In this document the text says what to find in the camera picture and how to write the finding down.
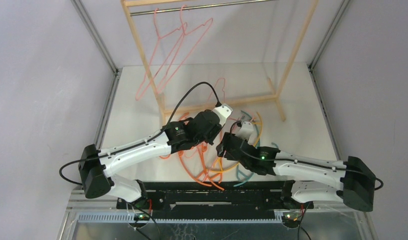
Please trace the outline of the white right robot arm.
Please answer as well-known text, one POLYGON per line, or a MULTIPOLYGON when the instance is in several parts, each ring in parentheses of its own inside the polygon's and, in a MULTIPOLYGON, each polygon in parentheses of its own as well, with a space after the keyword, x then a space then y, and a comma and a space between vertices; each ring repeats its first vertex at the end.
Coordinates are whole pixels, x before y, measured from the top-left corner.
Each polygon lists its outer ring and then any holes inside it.
POLYGON ((219 157, 238 161, 255 174, 289 177, 281 194, 281 203, 287 208, 331 201, 361 212, 373 210, 378 178, 358 157, 349 156, 346 161, 303 157, 275 147, 254 147, 230 132, 216 149, 219 157))

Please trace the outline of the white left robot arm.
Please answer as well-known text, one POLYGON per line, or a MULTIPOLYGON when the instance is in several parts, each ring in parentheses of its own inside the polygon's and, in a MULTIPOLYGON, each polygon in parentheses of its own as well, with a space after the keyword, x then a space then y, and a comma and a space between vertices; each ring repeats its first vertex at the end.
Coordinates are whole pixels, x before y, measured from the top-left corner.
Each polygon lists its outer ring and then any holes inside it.
POLYGON ((129 180, 119 172, 140 162, 189 150, 202 142, 212 145, 232 110, 225 105, 199 112, 195 117, 173 121, 147 138, 122 146, 84 148, 78 169, 85 197, 96 199, 109 195, 124 199, 135 208, 148 202, 144 184, 129 180))

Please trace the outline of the yellow plastic hanger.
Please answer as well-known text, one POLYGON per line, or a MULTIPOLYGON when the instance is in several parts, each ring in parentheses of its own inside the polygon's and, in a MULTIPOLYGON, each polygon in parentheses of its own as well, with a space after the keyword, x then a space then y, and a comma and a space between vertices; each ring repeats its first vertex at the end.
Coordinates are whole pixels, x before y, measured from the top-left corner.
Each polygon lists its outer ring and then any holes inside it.
MULTIPOLYGON (((240 120, 249 121, 253 124, 254 133, 251 136, 256 135, 256 137, 254 138, 253 145, 255 147, 259 147, 260 138, 261 138, 261 134, 262 134, 263 126, 264 126, 260 113, 257 111, 253 113, 248 113, 247 111, 244 111, 244 110, 241 110, 240 112, 241 112, 241 116, 239 118, 240 120)), ((224 167, 223 160, 220 157, 217 157, 214 160, 211 167, 207 167, 205 165, 205 171, 207 175, 210 173, 214 173, 212 178, 215 178, 216 176, 220 176, 220 178, 222 178, 222 175, 224 173, 227 173, 232 170, 236 171, 236 174, 238 175, 237 176, 238 179, 240 179, 239 175, 242 175, 244 178, 246 178, 246 180, 244 180, 245 182, 248 181, 254 175, 254 173, 251 173, 250 175, 246 175, 244 172, 242 172, 240 170, 240 162, 238 161, 236 161, 231 166, 224 167)))

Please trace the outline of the orange plastic hanger right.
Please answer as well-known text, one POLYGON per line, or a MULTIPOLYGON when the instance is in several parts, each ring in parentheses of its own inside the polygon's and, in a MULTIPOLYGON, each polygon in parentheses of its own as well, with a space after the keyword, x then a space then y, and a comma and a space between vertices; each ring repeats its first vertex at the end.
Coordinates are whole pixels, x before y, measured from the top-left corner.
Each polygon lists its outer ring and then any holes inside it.
POLYGON ((215 187, 220 191, 225 191, 225 188, 223 188, 222 186, 220 186, 218 183, 213 181, 212 176, 209 175, 209 169, 206 166, 205 163, 205 157, 204 157, 204 153, 208 150, 207 144, 203 143, 198 145, 197 147, 195 147, 196 152, 198 153, 198 156, 200 158, 201 164, 202 164, 202 172, 200 174, 197 175, 193 175, 192 172, 189 170, 189 168, 187 167, 187 165, 184 162, 184 158, 186 158, 185 155, 185 151, 182 150, 180 152, 178 152, 178 158, 180 161, 180 164, 182 165, 184 171, 186 172, 186 174, 196 183, 198 183, 199 185, 211 188, 211 187, 215 187))

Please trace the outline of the teal plastic hanger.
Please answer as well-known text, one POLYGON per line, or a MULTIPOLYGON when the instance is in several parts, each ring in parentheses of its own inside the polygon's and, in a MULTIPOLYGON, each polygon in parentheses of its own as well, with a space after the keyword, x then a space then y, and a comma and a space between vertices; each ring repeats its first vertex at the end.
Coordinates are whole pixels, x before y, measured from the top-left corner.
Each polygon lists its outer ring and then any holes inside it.
MULTIPOLYGON (((260 127, 258 127, 258 122, 256 120, 254 120, 254 117, 251 116, 251 114, 249 114, 248 112, 241 110, 241 120, 247 120, 249 122, 252 122, 254 124, 255 127, 255 131, 256 131, 256 140, 254 142, 254 146, 255 147, 259 147, 261 144, 260 141, 260 133, 263 127, 263 124, 261 122, 260 123, 260 127)), ((239 181, 239 183, 235 184, 234 187, 239 187, 244 185, 245 183, 247 183, 252 177, 254 176, 254 173, 250 173, 249 175, 245 174, 243 171, 240 170, 239 166, 236 167, 236 178, 239 181)))

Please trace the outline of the metal rack rod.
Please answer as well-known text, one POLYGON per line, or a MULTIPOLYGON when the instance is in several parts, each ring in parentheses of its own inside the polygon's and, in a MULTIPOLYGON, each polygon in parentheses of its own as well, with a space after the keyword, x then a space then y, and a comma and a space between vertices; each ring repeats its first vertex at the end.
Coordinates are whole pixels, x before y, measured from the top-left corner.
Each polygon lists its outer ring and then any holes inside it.
POLYGON ((202 9, 210 9, 210 8, 220 8, 220 7, 228 7, 228 6, 238 6, 238 5, 247 5, 247 4, 254 4, 254 3, 266 3, 266 2, 273 2, 274 0, 241 0, 241 1, 233 1, 233 2, 222 2, 222 3, 212 3, 212 4, 204 4, 204 5, 194 5, 194 6, 186 6, 186 7, 177 7, 177 8, 166 8, 154 11, 136 11, 131 12, 130 16, 144 16, 144 15, 152 15, 153 13, 173 13, 179 12, 180 10, 202 10, 202 9))

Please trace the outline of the aluminium frame post left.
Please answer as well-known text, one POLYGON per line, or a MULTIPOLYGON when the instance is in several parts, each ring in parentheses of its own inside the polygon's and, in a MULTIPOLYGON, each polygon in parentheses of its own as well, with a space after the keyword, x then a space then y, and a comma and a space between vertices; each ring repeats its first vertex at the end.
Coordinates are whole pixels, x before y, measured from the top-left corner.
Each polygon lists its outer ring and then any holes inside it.
POLYGON ((87 7, 85 6, 85 2, 83 0, 73 0, 71 1, 71 3, 78 16, 80 17, 91 40, 93 41, 95 49, 100 54, 100 59, 105 63, 104 69, 107 71, 107 73, 103 77, 104 89, 102 94, 104 96, 104 102, 94 138, 94 143, 98 147, 101 147, 104 141, 106 127, 114 101, 115 92, 117 90, 119 81, 119 69, 117 68, 98 28, 96 27, 93 18, 91 17, 87 7))

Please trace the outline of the aluminium frame post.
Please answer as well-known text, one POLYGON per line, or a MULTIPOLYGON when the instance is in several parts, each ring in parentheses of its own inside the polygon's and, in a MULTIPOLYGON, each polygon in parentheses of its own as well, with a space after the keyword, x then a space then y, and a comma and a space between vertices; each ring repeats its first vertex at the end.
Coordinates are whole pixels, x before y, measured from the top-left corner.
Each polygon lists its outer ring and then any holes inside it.
POLYGON ((312 83, 320 108, 322 110, 323 118, 326 123, 326 128, 332 143, 333 151, 336 159, 341 158, 341 149, 338 146, 338 142, 335 136, 334 126, 332 125, 331 110, 329 109, 329 89, 327 88, 327 81, 329 77, 322 69, 322 60, 325 56, 325 52, 330 46, 332 39, 334 38, 337 29, 339 28, 344 16, 346 15, 350 5, 353 3, 351 0, 342 0, 334 17, 332 18, 330 25, 328 26, 317 50, 314 54, 310 64, 308 65, 308 71, 310 73, 312 83))
POLYGON ((101 147, 104 141, 106 127, 114 101, 115 92, 117 90, 119 81, 119 69, 117 68, 98 28, 96 27, 93 18, 91 17, 87 7, 85 6, 85 2, 83 0, 73 0, 71 1, 71 3, 78 16, 80 17, 91 40, 93 41, 95 49, 100 54, 100 59, 105 63, 104 69, 107 71, 107 73, 103 77, 104 89, 102 94, 104 96, 104 102, 94 138, 94 143, 98 147, 101 147))

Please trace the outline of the aluminium frame post right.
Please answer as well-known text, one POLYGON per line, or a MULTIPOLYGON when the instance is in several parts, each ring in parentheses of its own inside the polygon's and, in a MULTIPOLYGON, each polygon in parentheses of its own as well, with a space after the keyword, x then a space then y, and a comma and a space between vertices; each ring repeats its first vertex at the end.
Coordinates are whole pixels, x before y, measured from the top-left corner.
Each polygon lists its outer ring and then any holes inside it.
POLYGON ((327 81, 329 77, 322 69, 322 60, 325 56, 325 52, 330 46, 332 39, 334 38, 337 29, 339 28, 344 16, 346 15, 350 5, 353 3, 351 0, 342 0, 334 17, 332 18, 330 25, 328 26, 317 50, 314 54, 310 64, 308 65, 308 71, 310 73, 312 83, 320 108, 322 110, 323 118, 326 123, 326 128, 332 143, 333 151, 336 159, 341 158, 341 149, 338 146, 338 142, 335 136, 334 126, 332 125, 331 110, 329 109, 329 89, 327 88, 327 81))

